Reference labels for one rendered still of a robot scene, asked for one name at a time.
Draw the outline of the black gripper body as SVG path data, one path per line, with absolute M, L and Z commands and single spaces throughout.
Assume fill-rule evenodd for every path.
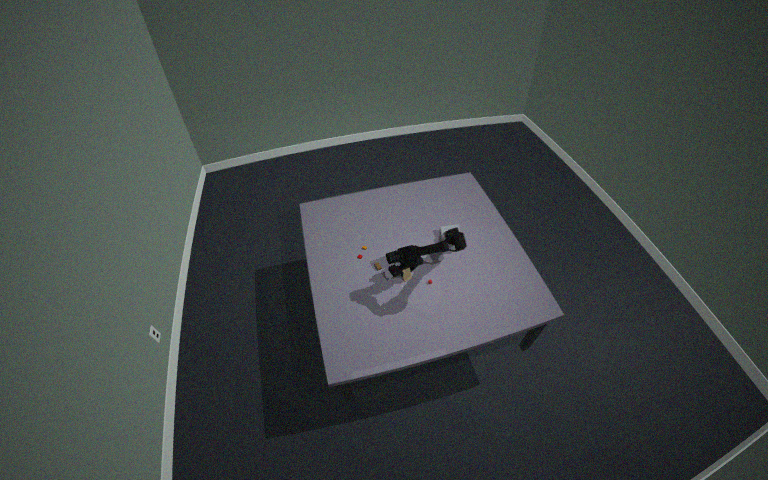
M 401 263 L 401 261 L 400 261 L 400 266 L 399 266 L 399 267 L 396 267 L 396 265 L 392 265 L 392 266 L 390 266 L 390 267 L 388 268 L 388 270 L 389 270 L 389 272 L 392 274 L 392 276 L 393 276 L 393 277 L 396 277 L 396 276 L 400 275 L 400 273 L 402 273 L 402 270 L 403 270 L 403 269 L 407 269 L 407 268 L 409 268 L 409 267 L 411 267 L 411 266 L 414 266 L 414 265 L 416 265 L 416 264 L 417 264 L 418 266 L 419 266 L 419 265 L 421 265 L 421 264 L 423 264 L 423 259 L 422 259 L 421 257 L 419 257 L 419 258 L 418 258 L 418 259 L 416 259 L 414 262 L 412 262 L 412 263 L 407 263 L 407 264 L 405 264 L 405 263 Z

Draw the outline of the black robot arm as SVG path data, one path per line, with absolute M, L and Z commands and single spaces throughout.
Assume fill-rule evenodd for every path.
M 401 263 L 405 263 L 405 264 L 412 263 L 416 259 L 418 259 L 420 256 L 423 256 L 423 255 L 428 255 L 428 254 L 433 254 L 438 252 L 447 252 L 447 251 L 458 252 L 465 249 L 464 247 L 467 247 L 464 239 L 464 235 L 463 233 L 459 232 L 458 227 L 449 229 L 448 231 L 444 232 L 444 234 L 446 239 L 443 241 L 440 241 L 437 244 L 427 245 L 423 247 L 410 245 L 410 246 L 399 248 L 396 251 L 386 253 L 386 259 L 388 264 L 392 264 L 398 261 L 399 263 L 401 261 Z M 448 244 L 455 245 L 456 250 L 449 249 Z

